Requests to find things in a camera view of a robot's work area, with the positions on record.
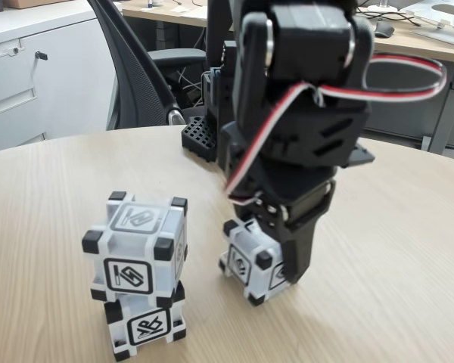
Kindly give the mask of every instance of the computer mouse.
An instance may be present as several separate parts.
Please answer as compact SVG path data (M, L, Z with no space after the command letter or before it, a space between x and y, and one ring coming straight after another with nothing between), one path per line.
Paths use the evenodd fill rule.
M388 21L379 20L375 28L377 38L390 38L393 34L393 26Z

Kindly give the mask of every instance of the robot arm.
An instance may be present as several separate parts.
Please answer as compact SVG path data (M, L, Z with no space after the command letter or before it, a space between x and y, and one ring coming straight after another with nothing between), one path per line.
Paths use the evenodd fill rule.
M221 1L210 3L214 12ZM314 227L330 206L337 166L373 160L356 146L368 118L367 102L337 100L320 108L311 92L301 92L243 175L239 172L276 102L300 79L362 84L372 56L372 31L337 5L244 0L231 2L231 10L239 29L232 90L236 121L218 135L220 166L236 214L244 221L255 218L281 244L285 277L294 283L309 266ZM209 61L218 62L214 49Z
M314 228L329 209L337 169L374 159L356 143L369 101L418 101L446 83L445 68L434 60L374 56L372 29L353 16L355 8L353 1L329 0L208 4L205 125L209 134L216 130L216 158L237 217L255 219L277 241L289 283L309 267ZM235 41L225 41L232 23ZM424 88L367 89L365 73L375 61L439 78Z

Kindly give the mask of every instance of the floor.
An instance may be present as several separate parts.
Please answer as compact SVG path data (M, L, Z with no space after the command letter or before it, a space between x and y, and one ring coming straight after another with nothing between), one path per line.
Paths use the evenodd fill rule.
M379 134L379 133L375 133L375 132L363 132L362 137L372 138L372 139L379 140L379 141L391 142L393 144L399 144L399 145L403 145L406 147L413 147L413 148L417 148L417 149L420 149L420 147L421 147L420 143L417 144L417 143L407 140L407 139L395 138L393 136L383 135L383 134ZM445 149L445 151L443 152L443 155L445 157L450 157L451 159L454 159L454 150Z

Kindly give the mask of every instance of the white cube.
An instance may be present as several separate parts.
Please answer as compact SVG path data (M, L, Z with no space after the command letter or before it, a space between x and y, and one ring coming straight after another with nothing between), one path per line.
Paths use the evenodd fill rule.
M148 298L141 295L122 295L116 302L106 302L104 310L116 361L133 357L137 346L153 340L165 337L171 343L185 338L184 301L180 281L169 309L150 306Z
M229 249L220 256L225 276L236 276L244 284L244 297L258 306L290 286L284 276L281 245L263 233L256 219L224 224Z
M94 260L92 298L114 302L127 293L146 296L151 307L170 308L187 256L187 208L184 198L152 206L113 192L107 223L82 239L82 250Z

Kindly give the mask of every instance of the red white black wire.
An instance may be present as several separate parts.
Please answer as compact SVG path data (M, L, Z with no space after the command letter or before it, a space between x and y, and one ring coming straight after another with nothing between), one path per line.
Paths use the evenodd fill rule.
M373 63L392 63L392 64L405 64L411 67L427 70L428 72L435 73L438 76L436 82L426 87L419 88L398 88L398 89L385 89L385 88L367 88L367 89L353 89L335 87L331 85L320 85L315 87L314 85L301 81L296 85L291 86L288 91L282 96L281 100L274 106L271 113L266 118L266 121L259 129L258 133L254 137L247 151L244 153L241 162L237 169L232 173L227 185L225 192L229 196L231 202L238 205L248 205L257 200L260 193L256 193L254 197L239 198L232 196L232 192L241 182L242 178L245 177L248 169L256 159L261 147L269 137L272 129L276 123L281 119L283 113L290 107L293 101L303 91L307 89L313 90L313 98L315 102L323 107L324 99L323 96L333 98L346 98L350 100L360 101L379 101L379 102L414 102L422 101L432 98L437 95L447 81L447 71L441 62L431 60L425 57L407 56L402 54L386 54L378 53L372 57L370 64Z

